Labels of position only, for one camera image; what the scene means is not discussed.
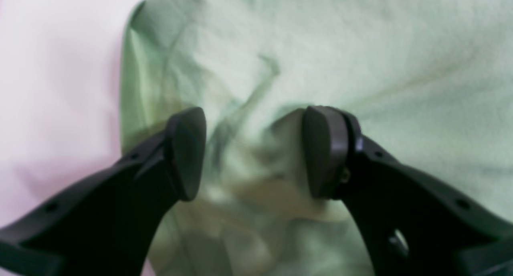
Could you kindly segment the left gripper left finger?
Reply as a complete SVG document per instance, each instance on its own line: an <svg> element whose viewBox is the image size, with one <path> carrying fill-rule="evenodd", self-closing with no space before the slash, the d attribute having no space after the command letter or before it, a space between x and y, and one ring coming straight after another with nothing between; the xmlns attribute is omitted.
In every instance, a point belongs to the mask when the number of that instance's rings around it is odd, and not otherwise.
<svg viewBox="0 0 513 276"><path fill-rule="evenodd" d="M140 276L163 216L198 193L205 145L204 111L174 114L109 168L2 228L2 269L21 276Z"/></svg>

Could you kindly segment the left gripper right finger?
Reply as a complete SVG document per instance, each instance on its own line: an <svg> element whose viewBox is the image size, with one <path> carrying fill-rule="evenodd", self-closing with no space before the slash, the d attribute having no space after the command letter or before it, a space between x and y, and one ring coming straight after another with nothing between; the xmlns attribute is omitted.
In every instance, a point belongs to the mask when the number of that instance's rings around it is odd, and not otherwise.
<svg viewBox="0 0 513 276"><path fill-rule="evenodd" d="M511 276L512 223L400 163L352 114L308 106L301 137L310 194L344 203L376 276Z"/></svg>

